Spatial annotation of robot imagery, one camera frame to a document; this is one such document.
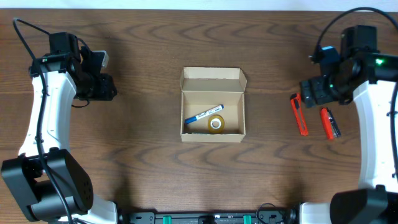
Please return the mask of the red black stapler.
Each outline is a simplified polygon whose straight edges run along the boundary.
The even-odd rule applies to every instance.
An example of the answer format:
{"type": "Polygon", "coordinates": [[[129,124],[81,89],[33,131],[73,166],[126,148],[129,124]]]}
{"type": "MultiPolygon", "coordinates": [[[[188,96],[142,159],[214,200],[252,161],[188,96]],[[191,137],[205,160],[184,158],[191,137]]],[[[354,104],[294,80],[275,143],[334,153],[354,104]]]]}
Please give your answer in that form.
{"type": "Polygon", "coordinates": [[[327,139],[333,140],[341,136],[340,129],[331,110],[322,108],[320,110],[320,117],[327,139]]]}

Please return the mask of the blue whiteboard marker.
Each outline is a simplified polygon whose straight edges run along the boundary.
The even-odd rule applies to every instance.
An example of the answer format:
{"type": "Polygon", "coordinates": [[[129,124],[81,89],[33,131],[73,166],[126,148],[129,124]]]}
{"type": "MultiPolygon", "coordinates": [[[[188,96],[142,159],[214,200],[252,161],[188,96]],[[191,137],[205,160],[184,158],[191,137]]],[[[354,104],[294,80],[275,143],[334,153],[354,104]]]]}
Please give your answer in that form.
{"type": "Polygon", "coordinates": [[[209,115],[215,114],[216,112],[219,112],[219,111],[221,111],[223,109],[224,109],[224,105],[218,105],[218,106],[216,106],[214,108],[211,108],[209,110],[206,110],[206,111],[204,111],[204,112],[202,112],[200,114],[197,114],[195,116],[192,116],[190,118],[185,119],[184,123],[185,124],[193,123],[193,122],[195,122],[195,121],[197,121],[199,119],[202,119],[202,118],[207,117],[209,115]]]}

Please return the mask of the red utility knife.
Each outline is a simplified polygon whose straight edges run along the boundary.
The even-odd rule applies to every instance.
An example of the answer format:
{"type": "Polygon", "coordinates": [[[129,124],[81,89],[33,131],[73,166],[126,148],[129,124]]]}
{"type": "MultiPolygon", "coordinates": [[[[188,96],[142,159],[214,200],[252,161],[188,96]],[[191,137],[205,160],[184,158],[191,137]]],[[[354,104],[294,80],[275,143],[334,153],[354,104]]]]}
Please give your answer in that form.
{"type": "Polygon", "coordinates": [[[298,124],[298,129],[300,131],[300,134],[302,136],[308,136],[308,128],[307,124],[304,120],[304,116],[302,113],[302,107],[301,107],[301,96],[299,93],[294,93],[290,97],[290,103],[292,105],[292,109],[294,112],[295,120],[298,124]]]}

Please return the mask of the yellow tape roll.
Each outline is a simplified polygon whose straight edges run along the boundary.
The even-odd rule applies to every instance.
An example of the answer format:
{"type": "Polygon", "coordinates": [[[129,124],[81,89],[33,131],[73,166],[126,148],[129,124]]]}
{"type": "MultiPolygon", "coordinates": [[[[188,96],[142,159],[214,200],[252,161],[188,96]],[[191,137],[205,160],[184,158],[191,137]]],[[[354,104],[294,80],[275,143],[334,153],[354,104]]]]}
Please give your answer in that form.
{"type": "Polygon", "coordinates": [[[224,130],[225,121],[222,116],[216,114],[208,120],[208,130],[212,134],[220,134],[224,130]]]}

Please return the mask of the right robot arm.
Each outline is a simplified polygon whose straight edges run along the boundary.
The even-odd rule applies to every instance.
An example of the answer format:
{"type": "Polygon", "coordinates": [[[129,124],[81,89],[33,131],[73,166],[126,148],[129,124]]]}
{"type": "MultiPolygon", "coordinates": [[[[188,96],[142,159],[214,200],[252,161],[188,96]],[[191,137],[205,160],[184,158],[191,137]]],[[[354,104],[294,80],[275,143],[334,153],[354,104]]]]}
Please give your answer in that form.
{"type": "Polygon", "coordinates": [[[314,62],[321,74],[300,83],[291,104],[302,134],[308,130],[302,106],[321,106],[328,139],[340,135],[327,104],[354,103],[359,117],[361,169],[358,188],[330,202],[301,203],[287,223],[397,222],[397,57],[377,49],[373,26],[354,26],[341,35],[341,47],[318,47],[314,62]]]}

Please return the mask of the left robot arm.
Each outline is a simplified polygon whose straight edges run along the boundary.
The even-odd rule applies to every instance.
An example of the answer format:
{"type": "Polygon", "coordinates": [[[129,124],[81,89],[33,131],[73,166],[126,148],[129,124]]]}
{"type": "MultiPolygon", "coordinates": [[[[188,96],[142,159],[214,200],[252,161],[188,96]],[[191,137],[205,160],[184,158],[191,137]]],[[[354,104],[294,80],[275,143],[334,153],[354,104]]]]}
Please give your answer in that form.
{"type": "Polygon", "coordinates": [[[73,100],[111,101],[112,76],[101,73],[106,51],[78,45],[68,32],[49,35],[50,53],[29,69],[34,102],[24,143],[15,159],[2,163],[1,175],[30,222],[117,223],[114,202],[94,194],[88,174],[70,153],[73,100]]]}

